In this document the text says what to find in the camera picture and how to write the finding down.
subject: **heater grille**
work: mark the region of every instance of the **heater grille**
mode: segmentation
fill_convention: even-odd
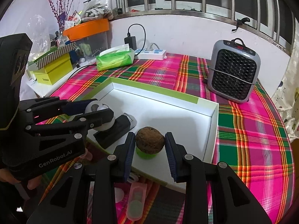
[[[250,92],[251,84],[249,83],[253,82],[256,71],[257,65],[252,59],[222,49],[218,52],[216,59],[212,87],[234,99],[244,100]]]

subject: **orange storage box lid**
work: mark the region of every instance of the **orange storage box lid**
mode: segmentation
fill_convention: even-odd
[[[85,22],[63,31],[63,36],[67,36],[70,41],[80,40],[85,37],[102,33],[109,30],[108,19],[98,19]]]

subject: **power strip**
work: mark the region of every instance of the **power strip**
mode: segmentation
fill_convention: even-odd
[[[135,54],[138,54],[141,50],[135,50]],[[140,60],[164,60],[166,58],[166,50],[164,49],[155,49],[153,51],[146,51],[145,49],[137,56],[135,59]]]

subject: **yellow box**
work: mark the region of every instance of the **yellow box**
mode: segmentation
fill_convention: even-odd
[[[70,56],[68,53],[52,61],[38,71],[34,71],[34,75],[38,83],[53,85],[63,76],[73,69]]]

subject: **power adapter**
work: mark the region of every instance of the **power adapter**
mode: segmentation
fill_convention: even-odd
[[[128,37],[125,38],[125,44],[129,44],[132,50],[137,50],[136,37],[131,36],[130,33],[128,33]]]

